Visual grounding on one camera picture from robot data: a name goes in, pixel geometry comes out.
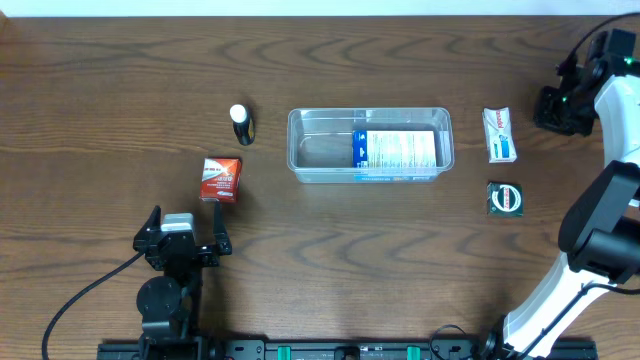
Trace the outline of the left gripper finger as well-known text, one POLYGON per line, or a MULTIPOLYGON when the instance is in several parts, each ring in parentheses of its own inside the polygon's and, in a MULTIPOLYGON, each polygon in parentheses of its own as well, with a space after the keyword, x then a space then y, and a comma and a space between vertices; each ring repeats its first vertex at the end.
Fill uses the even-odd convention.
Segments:
POLYGON ((226 242, 226 226, 222 216, 221 203, 215 201, 213 208, 213 236, 217 244, 222 244, 226 242))
POLYGON ((148 219, 135 235, 136 243, 149 243, 153 241, 160 232, 161 227, 161 207, 156 205, 148 219))

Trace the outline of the red medicine box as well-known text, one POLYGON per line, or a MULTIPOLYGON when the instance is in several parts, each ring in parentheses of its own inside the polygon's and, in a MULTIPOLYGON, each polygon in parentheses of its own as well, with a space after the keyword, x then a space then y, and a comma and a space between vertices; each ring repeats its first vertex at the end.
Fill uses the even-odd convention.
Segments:
POLYGON ((235 203, 241 171, 242 161, 239 158, 206 158, 200 185, 200 199, 235 203))

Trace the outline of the white Panadol box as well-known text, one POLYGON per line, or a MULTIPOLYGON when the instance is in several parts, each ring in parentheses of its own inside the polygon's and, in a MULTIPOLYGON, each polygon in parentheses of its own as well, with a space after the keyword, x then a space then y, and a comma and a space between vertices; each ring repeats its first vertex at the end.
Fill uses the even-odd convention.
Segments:
POLYGON ((488 109, 482 113, 490 163, 512 163, 517 159, 510 111, 508 108, 488 109))

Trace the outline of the green round-logo box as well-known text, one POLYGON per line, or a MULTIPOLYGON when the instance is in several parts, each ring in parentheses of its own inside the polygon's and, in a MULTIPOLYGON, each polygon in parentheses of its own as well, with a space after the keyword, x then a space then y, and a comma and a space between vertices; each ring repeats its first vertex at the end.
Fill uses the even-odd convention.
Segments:
POLYGON ((489 182, 487 185, 487 213, 499 217, 522 217, 524 197, 518 184, 489 182))

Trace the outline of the dark bottle white cap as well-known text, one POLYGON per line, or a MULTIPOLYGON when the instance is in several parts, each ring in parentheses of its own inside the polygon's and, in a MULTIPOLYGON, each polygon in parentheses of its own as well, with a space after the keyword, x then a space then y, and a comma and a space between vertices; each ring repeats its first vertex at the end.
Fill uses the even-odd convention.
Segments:
POLYGON ((255 126, 248 108, 242 104, 234 104, 229 113, 239 143, 243 146, 251 145, 255 139, 255 126))

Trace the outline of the blue fever patch box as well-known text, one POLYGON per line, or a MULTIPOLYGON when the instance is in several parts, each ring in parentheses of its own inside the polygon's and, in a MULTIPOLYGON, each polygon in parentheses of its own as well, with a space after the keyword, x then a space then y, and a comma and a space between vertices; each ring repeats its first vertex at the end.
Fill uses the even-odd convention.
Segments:
POLYGON ((352 164, 366 175, 413 177, 437 168, 433 131, 357 130, 352 136, 352 164))

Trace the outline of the clear plastic container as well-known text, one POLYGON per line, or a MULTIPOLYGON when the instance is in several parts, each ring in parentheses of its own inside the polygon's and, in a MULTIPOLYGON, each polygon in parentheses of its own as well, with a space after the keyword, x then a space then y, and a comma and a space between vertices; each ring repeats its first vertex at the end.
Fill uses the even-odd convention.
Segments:
POLYGON ((441 107, 298 108, 288 115, 288 166, 302 183, 424 183, 455 162, 441 107))

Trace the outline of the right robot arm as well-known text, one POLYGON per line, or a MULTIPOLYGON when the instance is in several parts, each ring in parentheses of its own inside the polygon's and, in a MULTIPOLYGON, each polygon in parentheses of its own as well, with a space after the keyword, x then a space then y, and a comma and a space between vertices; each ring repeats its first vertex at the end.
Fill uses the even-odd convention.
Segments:
POLYGON ((594 342, 560 336, 598 297, 627 294, 624 283, 639 272, 639 223, 624 215, 639 203, 639 62, 599 50, 558 72, 561 85, 545 88, 537 121, 565 133, 600 121, 605 167, 563 219, 551 270, 489 332, 477 359, 596 358, 594 342))

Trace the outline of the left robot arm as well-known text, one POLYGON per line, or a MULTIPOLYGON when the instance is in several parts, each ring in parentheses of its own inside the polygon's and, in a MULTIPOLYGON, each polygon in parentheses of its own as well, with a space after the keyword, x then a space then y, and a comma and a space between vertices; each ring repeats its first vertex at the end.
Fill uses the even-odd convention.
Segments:
POLYGON ((143 336, 151 346, 201 346, 202 270, 219 266, 220 258, 232 253, 218 201, 213 203, 213 237, 213 243, 199 245, 192 214, 163 216, 158 206, 134 236, 133 249, 162 273, 144 283, 136 298, 143 336))

